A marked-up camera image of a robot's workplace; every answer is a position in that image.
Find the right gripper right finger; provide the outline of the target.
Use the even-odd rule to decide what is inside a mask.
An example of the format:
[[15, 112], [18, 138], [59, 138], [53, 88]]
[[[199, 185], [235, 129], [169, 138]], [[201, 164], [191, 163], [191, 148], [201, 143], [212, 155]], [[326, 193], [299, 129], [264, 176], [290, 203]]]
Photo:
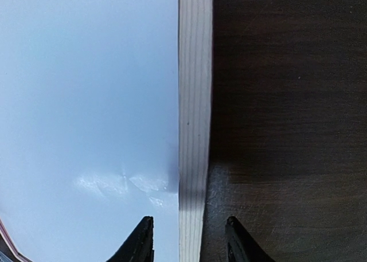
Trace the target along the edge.
[[228, 262], [275, 262], [234, 216], [225, 224]]

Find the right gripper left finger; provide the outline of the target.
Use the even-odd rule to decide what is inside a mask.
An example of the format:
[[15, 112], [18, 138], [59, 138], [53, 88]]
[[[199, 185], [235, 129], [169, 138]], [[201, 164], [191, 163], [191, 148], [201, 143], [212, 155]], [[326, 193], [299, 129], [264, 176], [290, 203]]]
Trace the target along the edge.
[[153, 217], [144, 216], [107, 262], [153, 262], [153, 228]]

